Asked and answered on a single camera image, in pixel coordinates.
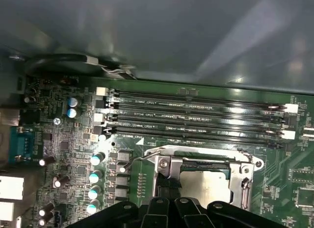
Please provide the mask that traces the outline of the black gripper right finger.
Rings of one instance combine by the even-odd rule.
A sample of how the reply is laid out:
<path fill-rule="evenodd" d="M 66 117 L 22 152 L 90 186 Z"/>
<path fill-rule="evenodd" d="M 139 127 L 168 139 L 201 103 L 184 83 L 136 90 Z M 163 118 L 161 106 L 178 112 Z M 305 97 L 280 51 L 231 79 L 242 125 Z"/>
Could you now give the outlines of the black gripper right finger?
<path fill-rule="evenodd" d="M 229 194 L 224 188 L 211 187 L 206 182 L 193 181 L 183 188 L 179 180 L 170 181 L 170 200 L 174 203 L 186 228 L 283 228 L 284 225 L 258 216 L 218 199 L 206 202 L 214 195 Z"/>

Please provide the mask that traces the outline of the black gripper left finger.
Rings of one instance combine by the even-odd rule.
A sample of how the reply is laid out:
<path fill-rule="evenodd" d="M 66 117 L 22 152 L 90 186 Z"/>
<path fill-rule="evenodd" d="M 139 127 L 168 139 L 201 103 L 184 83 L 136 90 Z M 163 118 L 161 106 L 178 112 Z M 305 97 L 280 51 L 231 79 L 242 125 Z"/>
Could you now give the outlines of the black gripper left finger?
<path fill-rule="evenodd" d="M 138 207 L 122 201 L 71 224 L 72 228 L 167 228 L 170 210 L 170 179 L 159 174 L 156 196 Z"/>

